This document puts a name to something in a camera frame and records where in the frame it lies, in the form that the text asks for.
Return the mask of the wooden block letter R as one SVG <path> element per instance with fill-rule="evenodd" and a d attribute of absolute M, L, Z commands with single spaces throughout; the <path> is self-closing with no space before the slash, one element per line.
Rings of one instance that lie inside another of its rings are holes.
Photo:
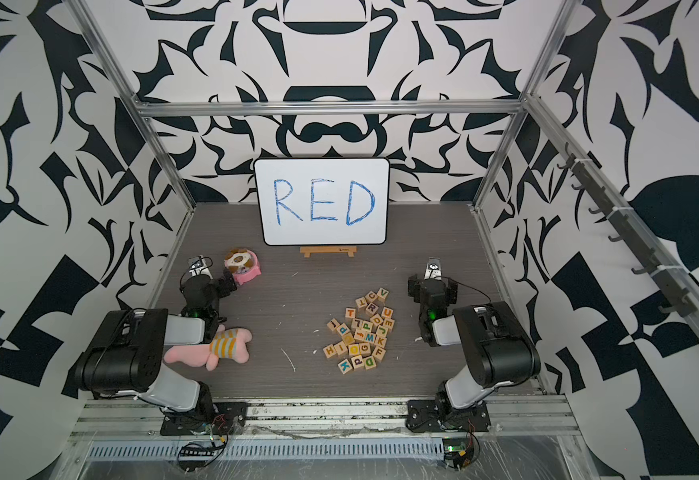
<path fill-rule="evenodd" d="M 377 315 L 379 313 L 379 306 L 375 303 L 370 303 L 367 308 L 365 308 L 365 313 L 367 315 L 373 317 L 374 315 Z"/>

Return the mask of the wooden block letter D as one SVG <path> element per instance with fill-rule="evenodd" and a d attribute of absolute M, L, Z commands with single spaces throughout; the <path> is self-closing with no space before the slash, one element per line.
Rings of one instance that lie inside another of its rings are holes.
<path fill-rule="evenodd" d="M 373 357 L 366 357 L 363 362 L 363 367 L 365 367 L 365 370 L 375 369 L 377 367 L 377 360 Z"/>

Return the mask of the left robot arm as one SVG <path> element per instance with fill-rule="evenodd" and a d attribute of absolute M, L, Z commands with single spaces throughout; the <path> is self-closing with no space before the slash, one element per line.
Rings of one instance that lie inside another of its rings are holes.
<path fill-rule="evenodd" d="M 221 299 L 239 283 L 227 267 L 214 275 L 213 265 L 208 256 L 190 261 L 180 279 L 185 306 L 178 315 L 160 308 L 108 312 L 73 368 L 75 386 L 96 399 L 133 396 L 167 416 L 213 420 L 217 410 L 209 387 L 170 367 L 212 369 L 244 337 L 228 329 L 219 312 Z"/>

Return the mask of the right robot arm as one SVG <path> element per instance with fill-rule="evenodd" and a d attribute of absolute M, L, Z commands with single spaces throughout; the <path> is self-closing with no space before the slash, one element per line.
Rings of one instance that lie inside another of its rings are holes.
<path fill-rule="evenodd" d="M 467 414 L 505 387 L 541 372 L 541 357 L 505 301 L 457 306 L 461 282 L 443 276 L 441 260 L 427 260 L 425 274 L 407 280 L 407 295 L 419 305 L 419 332 L 431 347 L 459 346 L 465 367 L 445 380 L 435 411 L 445 421 Z"/>

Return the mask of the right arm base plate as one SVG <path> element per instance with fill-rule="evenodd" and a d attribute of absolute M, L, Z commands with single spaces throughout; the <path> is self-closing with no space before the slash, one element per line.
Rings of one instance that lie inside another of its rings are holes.
<path fill-rule="evenodd" d="M 409 400 L 405 428 L 413 433 L 488 432 L 491 418 L 485 403 L 455 409 L 435 400 Z"/>

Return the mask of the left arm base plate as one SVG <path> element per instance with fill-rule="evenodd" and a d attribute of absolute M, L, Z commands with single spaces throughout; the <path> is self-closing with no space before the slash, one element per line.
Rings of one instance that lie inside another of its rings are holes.
<path fill-rule="evenodd" d="M 224 436 L 241 431 L 247 422 L 247 402 L 216 402 L 210 409 L 201 407 L 189 412 L 167 412 L 161 436 Z"/>

